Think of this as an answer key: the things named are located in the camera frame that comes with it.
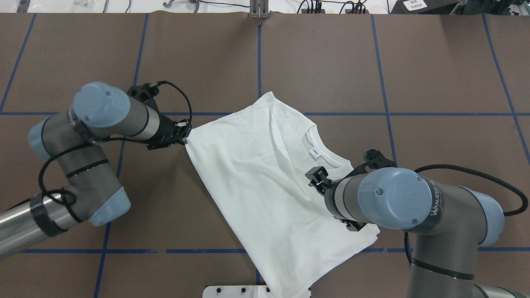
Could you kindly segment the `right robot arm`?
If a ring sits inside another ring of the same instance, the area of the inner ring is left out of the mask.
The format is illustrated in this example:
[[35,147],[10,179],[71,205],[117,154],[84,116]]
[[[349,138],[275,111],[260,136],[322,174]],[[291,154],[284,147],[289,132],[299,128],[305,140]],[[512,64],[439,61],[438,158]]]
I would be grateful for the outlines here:
[[306,177],[348,230],[360,232],[374,224],[416,234],[409,298],[528,298],[516,290],[475,283],[479,247],[492,245],[505,228],[504,212],[489,195],[407,168],[379,168],[333,180],[324,167],[314,167]]

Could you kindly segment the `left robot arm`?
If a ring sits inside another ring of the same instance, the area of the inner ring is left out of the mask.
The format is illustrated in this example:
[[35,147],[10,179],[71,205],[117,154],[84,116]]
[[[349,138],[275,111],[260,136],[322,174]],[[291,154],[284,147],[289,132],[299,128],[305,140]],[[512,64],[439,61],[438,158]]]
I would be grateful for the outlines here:
[[102,145],[144,144],[147,149],[185,145],[192,130],[188,117],[163,115],[155,96],[168,81],[132,86],[127,92],[103,82],[87,83],[64,113],[32,127],[28,142],[45,160],[38,175],[39,192],[1,214],[1,259],[64,234],[83,222],[98,227],[129,211],[131,202]]

